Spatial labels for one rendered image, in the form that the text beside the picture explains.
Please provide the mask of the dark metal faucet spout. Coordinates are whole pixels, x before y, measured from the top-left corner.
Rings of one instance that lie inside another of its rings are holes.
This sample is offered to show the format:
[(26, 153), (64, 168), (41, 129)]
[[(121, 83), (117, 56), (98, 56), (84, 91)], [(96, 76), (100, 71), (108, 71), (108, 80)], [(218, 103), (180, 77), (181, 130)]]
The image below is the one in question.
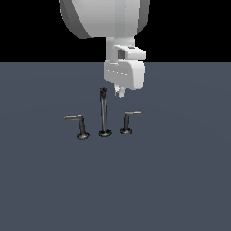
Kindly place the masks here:
[(100, 89), (100, 102), (101, 102), (101, 116), (102, 116), (102, 129), (99, 131), (101, 137), (108, 137), (112, 131), (107, 128), (107, 104), (106, 104), (107, 88)]

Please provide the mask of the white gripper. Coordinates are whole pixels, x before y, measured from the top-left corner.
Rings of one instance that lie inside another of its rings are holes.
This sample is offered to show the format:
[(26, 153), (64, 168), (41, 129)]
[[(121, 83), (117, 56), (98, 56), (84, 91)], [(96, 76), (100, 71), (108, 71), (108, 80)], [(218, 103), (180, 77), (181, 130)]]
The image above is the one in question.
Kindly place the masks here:
[(104, 80), (114, 84), (115, 95), (123, 98), (127, 88), (141, 89), (144, 83), (145, 66), (138, 60), (120, 60), (104, 63)]

